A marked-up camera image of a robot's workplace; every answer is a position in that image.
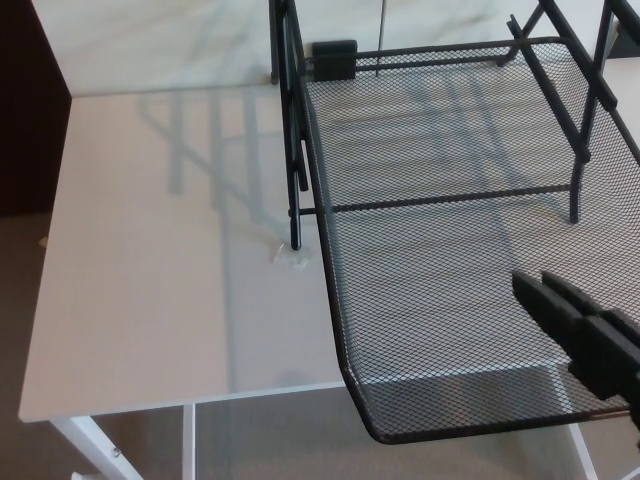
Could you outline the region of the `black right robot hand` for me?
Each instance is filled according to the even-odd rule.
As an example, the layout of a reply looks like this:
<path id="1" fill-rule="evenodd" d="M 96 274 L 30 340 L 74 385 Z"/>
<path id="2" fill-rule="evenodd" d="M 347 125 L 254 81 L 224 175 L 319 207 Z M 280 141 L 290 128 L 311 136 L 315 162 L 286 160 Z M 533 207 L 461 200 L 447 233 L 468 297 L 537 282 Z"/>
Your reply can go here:
<path id="1" fill-rule="evenodd" d="M 639 324 L 544 271 L 511 274 L 512 291 L 538 327 L 570 358 L 569 372 L 598 399 L 619 396 L 639 424 Z"/>

